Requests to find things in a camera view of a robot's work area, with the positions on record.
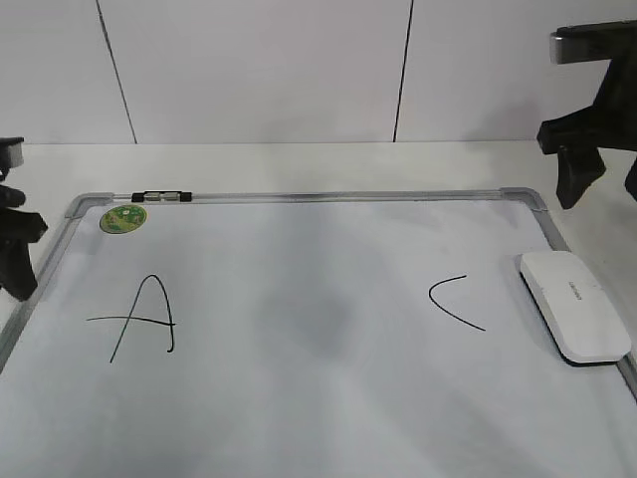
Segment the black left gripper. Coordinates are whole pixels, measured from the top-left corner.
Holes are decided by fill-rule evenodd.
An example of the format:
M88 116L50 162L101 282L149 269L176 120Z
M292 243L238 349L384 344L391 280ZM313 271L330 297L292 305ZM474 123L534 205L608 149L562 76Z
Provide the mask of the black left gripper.
M1 288L18 301L27 301L38 287L29 245L48 230L39 213L18 210L25 202L21 190L1 186Z

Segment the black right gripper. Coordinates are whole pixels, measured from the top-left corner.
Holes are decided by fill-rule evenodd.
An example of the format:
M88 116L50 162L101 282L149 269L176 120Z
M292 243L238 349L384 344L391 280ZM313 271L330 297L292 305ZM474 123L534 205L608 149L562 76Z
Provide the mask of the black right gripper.
M636 43L625 56L607 61L608 69L593 103L544 121L537 134L543 153L557 152L556 196L564 210L573 208L606 172L597 147L636 149ZM624 187L637 201L637 160L626 175Z

